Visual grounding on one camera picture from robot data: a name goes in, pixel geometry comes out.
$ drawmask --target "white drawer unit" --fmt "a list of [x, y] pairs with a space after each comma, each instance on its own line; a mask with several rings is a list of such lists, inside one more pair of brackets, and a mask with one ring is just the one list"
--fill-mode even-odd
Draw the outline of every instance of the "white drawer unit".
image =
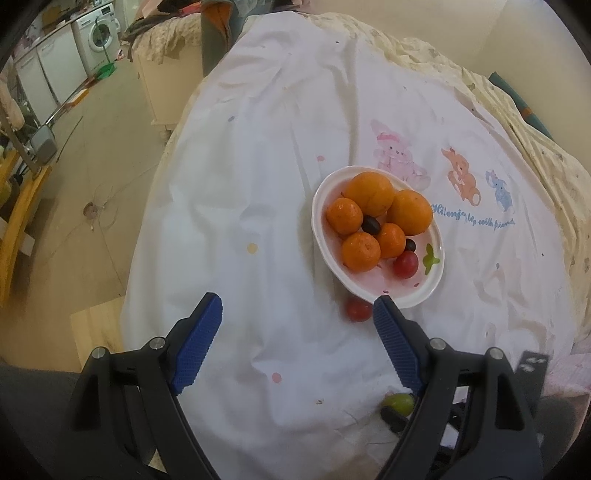
[[56, 111], [58, 104], [43, 75], [37, 49], [32, 49], [20, 58], [15, 66], [22, 89], [25, 91], [33, 112], [42, 124], [47, 122], [51, 114]]
[[37, 51], [49, 85], [57, 101], [63, 105], [86, 81], [86, 71], [71, 26], [67, 25], [43, 40], [37, 46]]

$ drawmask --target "tiled floor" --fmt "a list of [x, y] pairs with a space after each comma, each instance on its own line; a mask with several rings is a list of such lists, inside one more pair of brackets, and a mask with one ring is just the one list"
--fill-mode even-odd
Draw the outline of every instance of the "tiled floor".
[[[29, 368], [79, 370], [70, 314], [125, 293], [155, 167], [165, 146], [134, 66], [108, 79], [54, 126], [59, 148], [78, 120], [19, 254], [9, 306], [0, 311], [0, 356]], [[87, 202], [106, 206], [93, 223]]]

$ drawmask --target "orange squirrel print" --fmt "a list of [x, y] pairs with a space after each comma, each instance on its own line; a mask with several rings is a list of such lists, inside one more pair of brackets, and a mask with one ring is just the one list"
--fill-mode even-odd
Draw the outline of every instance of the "orange squirrel print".
[[452, 171], [447, 174], [447, 178], [453, 187], [460, 194], [462, 200], [468, 200], [474, 207], [480, 205], [480, 190], [476, 188], [476, 179], [470, 170], [470, 164], [460, 154], [450, 147], [449, 150], [441, 150], [446, 158], [452, 164]]

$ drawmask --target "white bowl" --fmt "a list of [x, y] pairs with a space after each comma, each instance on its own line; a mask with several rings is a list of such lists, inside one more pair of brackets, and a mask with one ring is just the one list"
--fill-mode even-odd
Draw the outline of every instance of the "white bowl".
[[[320, 184], [312, 201], [314, 237], [332, 273], [353, 295], [372, 304], [378, 297], [389, 295], [400, 309], [414, 307], [433, 293], [443, 275], [445, 260], [443, 241], [434, 219], [426, 232], [412, 237], [417, 244], [415, 253], [418, 256], [419, 266], [417, 273], [407, 280], [394, 275], [392, 259], [380, 260], [377, 267], [364, 273], [354, 273], [345, 267], [341, 259], [343, 241], [326, 220], [324, 213], [328, 206], [341, 196], [349, 180], [364, 171], [375, 171], [389, 178], [396, 190], [410, 188], [391, 173], [370, 167], [350, 166], [331, 173]], [[427, 267], [423, 263], [423, 259], [427, 256], [427, 245], [431, 245], [433, 255], [440, 260], [439, 263], [431, 266], [428, 274]]]

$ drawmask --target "screw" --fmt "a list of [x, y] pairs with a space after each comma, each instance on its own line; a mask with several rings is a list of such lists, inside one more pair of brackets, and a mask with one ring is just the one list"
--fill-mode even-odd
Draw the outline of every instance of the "screw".
[[152, 350], [160, 350], [164, 344], [166, 343], [166, 339], [162, 337], [154, 337], [150, 340], [150, 348]]
[[501, 360], [505, 356], [503, 350], [497, 347], [493, 347], [490, 350], [488, 350], [488, 354], [495, 360]]
[[105, 353], [107, 353], [106, 348], [103, 346], [98, 346], [92, 351], [92, 358], [103, 358], [105, 356]]
[[432, 338], [429, 340], [429, 345], [431, 345], [431, 347], [435, 350], [443, 350], [447, 346], [445, 340], [440, 338]]

